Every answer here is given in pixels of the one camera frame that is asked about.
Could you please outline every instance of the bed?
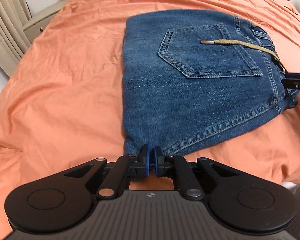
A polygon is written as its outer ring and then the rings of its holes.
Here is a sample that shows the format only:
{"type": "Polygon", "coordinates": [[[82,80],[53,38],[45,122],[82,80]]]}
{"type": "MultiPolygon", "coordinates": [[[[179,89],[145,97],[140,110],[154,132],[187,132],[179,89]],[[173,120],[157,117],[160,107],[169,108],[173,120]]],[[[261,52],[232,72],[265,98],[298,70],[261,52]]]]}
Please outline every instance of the bed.
{"type": "MultiPolygon", "coordinates": [[[[0,239],[11,231],[4,200],[21,184],[123,154],[122,44],[128,17],[209,9],[261,26],[290,72],[300,72],[300,14],[286,0],[68,0],[0,95],[0,239]]],[[[282,183],[300,183],[298,106],[258,129],[186,155],[282,183]]],[[[172,188],[153,176],[132,189],[172,188]]]]}

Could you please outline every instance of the wrinkled fabric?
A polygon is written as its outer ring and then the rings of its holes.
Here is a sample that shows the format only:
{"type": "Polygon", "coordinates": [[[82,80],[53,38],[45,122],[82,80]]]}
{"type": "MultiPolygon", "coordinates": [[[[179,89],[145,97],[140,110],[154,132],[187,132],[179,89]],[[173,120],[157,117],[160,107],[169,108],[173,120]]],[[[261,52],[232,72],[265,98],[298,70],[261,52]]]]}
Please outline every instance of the wrinkled fabric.
{"type": "Polygon", "coordinates": [[[249,132],[297,104],[269,53],[270,36],[237,16],[212,10],[169,10],[127,20],[123,46],[125,153],[144,144],[186,155],[249,132]]]}
{"type": "MultiPolygon", "coordinates": [[[[34,41],[0,95],[0,239],[11,228],[4,200],[15,187],[123,154],[122,46],[129,17],[170,9],[217,10],[264,29],[288,71],[300,72],[300,15],[286,0],[69,0],[34,41]]],[[[298,105],[205,156],[281,183],[300,183],[298,105]]],[[[131,188],[171,188],[148,178],[131,188]]]]}

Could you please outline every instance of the seam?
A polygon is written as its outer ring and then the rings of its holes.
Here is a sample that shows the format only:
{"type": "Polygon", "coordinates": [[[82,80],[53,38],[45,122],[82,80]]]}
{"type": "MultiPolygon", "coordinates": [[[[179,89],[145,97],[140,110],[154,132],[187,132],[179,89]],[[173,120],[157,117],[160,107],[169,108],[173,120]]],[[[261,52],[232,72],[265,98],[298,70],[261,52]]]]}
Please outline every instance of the seam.
{"type": "MultiPolygon", "coordinates": [[[[251,32],[253,33],[253,25],[250,24],[250,29],[251,29],[251,32]]],[[[239,34],[241,34],[249,43],[253,44],[252,40],[250,39],[249,36],[243,34],[240,30],[240,28],[237,29],[237,31],[239,32],[239,34]]],[[[260,46],[263,46],[263,43],[261,41],[261,39],[259,39],[257,36],[255,36],[255,38],[257,39],[257,41],[259,42],[260,46]]],[[[273,91],[273,98],[269,101],[273,106],[276,105],[276,103],[278,102],[278,89],[277,89],[277,84],[275,83],[275,80],[274,80],[274,76],[273,76],[273,72],[272,72],[272,69],[271,69],[271,63],[270,61],[268,60],[267,56],[266,56],[266,53],[265,52],[262,52],[262,51],[258,51],[259,54],[261,55],[261,57],[263,57],[264,59],[264,62],[266,64],[266,68],[268,70],[268,75],[269,75],[269,80],[270,80],[270,84],[271,84],[271,87],[272,87],[272,91],[273,91]]]]}
{"type": "Polygon", "coordinates": [[[160,53],[162,51],[162,46],[165,44],[165,40],[166,40],[167,35],[168,35],[168,32],[166,32],[166,34],[163,37],[163,40],[161,41],[161,44],[160,44],[160,47],[159,47],[159,51],[158,51],[158,56],[160,56],[160,53]]]}
{"type": "MultiPolygon", "coordinates": [[[[246,36],[245,34],[242,34],[241,33],[241,30],[240,30],[240,18],[238,16],[234,16],[234,26],[235,26],[235,29],[237,31],[238,34],[242,35],[242,36],[246,36]]],[[[249,43],[253,44],[252,40],[250,40],[250,38],[247,36],[247,40],[249,43]]],[[[252,70],[252,71],[259,71],[261,72],[260,68],[258,68],[257,66],[257,63],[254,61],[254,59],[250,56],[250,54],[246,51],[246,54],[247,56],[250,58],[250,60],[252,61],[252,63],[257,67],[257,68],[253,68],[252,66],[250,66],[250,64],[246,61],[246,59],[241,55],[241,53],[239,53],[240,56],[243,58],[243,60],[246,62],[246,64],[249,66],[249,68],[252,70]]]]}
{"type": "Polygon", "coordinates": [[[166,54],[166,52],[167,52],[167,49],[168,49],[168,45],[169,45],[169,43],[170,43],[170,39],[171,39],[171,37],[172,37],[172,34],[173,34],[173,32],[170,32],[170,36],[169,36],[169,39],[168,39],[168,41],[166,42],[167,43],[167,45],[166,45],[166,47],[165,47],[165,49],[164,49],[164,54],[166,54]]]}
{"type": "Polygon", "coordinates": [[[255,35],[255,37],[261,42],[261,46],[262,47],[271,47],[273,50],[275,50],[274,44],[272,42],[271,39],[265,38],[265,37],[261,37],[259,35],[255,35]],[[264,44],[262,39],[269,41],[271,44],[264,44]]]}
{"type": "Polygon", "coordinates": [[[265,64],[266,64],[266,67],[267,67],[267,70],[268,70],[269,80],[270,80],[272,90],[273,90],[273,93],[274,93],[273,100],[271,100],[271,101],[275,105],[278,102],[278,96],[279,95],[278,95],[277,84],[274,80],[274,76],[273,76],[273,72],[272,72],[272,68],[271,68],[271,63],[270,63],[269,59],[267,58],[267,56],[265,55],[265,52],[260,51],[260,53],[261,53],[261,56],[263,57],[263,59],[265,61],[265,64]]]}
{"type": "Polygon", "coordinates": [[[256,31],[254,29],[251,29],[251,30],[252,30],[252,33],[254,34],[254,36],[257,36],[257,37],[262,38],[262,39],[266,39],[266,40],[270,41],[271,43],[273,43],[273,41],[272,41],[271,37],[269,36],[269,34],[259,32],[259,31],[256,31]]]}
{"type": "Polygon", "coordinates": [[[177,62],[174,58],[170,57],[169,55],[165,55],[165,57],[161,57],[164,61],[168,62],[170,65],[175,67],[181,73],[183,73],[188,78],[211,78],[215,76],[216,78],[221,77],[236,77],[236,76],[262,76],[262,73],[254,72],[254,71],[227,71],[227,72],[204,72],[205,76],[193,76],[196,73],[189,72],[186,68],[183,67],[179,62],[177,62]]]}
{"type": "Polygon", "coordinates": [[[263,103],[260,106],[249,110],[245,114],[237,115],[234,118],[211,125],[210,127],[206,128],[205,130],[197,133],[193,137],[186,138],[186,139],[182,140],[181,142],[178,142],[171,146],[168,146],[165,149],[163,149],[163,152],[166,154],[170,154],[170,153],[176,154],[177,152],[179,152],[191,145],[194,145],[194,144],[201,142],[207,138],[217,135],[225,130],[233,128],[239,124],[247,122],[247,121],[265,113],[270,108],[271,108],[271,106],[268,102],[263,103]]]}
{"type": "Polygon", "coordinates": [[[249,69],[255,73],[256,76],[262,76],[262,72],[260,70],[260,68],[258,68],[257,63],[254,61],[254,59],[250,56],[250,54],[245,50],[245,48],[242,45],[239,45],[242,47],[242,49],[244,51],[246,51],[246,56],[250,58],[251,64],[247,61],[247,59],[242,55],[242,53],[238,50],[238,48],[234,45],[232,45],[234,47],[234,49],[238,52],[238,54],[240,55],[240,57],[243,59],[243,61],[247,64],[247,66],[249,67],[249,69]]]}
{"type": "Polygon", "coordinates": [[[175,28],[175,29],[168,29],[167,31],[170,32],[178,32],[178,31],[184,31],[186,29],[211,29],[217,27],[218,29],[225,28],[223,23],[216,23],[216,24],[209,24],[209,25],[192,25],[192,26],[186,26],[186,27],[181,27],[181,28],[175,28]]]}

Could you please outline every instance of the ribbed grip surface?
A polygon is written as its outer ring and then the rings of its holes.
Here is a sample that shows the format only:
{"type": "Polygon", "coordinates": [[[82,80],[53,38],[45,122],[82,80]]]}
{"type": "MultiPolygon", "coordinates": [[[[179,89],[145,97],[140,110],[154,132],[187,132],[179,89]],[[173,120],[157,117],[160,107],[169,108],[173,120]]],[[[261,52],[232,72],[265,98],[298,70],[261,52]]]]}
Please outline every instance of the ribbed grip surface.
{"type": "Polygon", "coordinates": [[[233,232],[208,213],[201,202],[176,191],[130,191],[101,201],[81,224],[61,233],[30,235],[14,231],[7,240],[296,240],[282,231],[269,236],[233,232]]]}

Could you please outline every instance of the jeans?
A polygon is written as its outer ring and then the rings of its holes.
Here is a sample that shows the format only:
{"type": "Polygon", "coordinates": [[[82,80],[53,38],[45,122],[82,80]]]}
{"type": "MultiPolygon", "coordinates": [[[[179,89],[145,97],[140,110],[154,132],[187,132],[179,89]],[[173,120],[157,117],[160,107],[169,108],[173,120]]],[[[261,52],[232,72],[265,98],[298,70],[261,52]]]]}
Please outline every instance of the jeans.
{"type": "Polygon", "coordinates": [[[218,11],[170,10],[129,18],[123,47],[125,153],[144,144],[186,155],[247,133],[297,104],[284,72],[268,53],[241,45],[200,44],[234,39],[275,52],[269,35],[250,21],[218,11]]]}

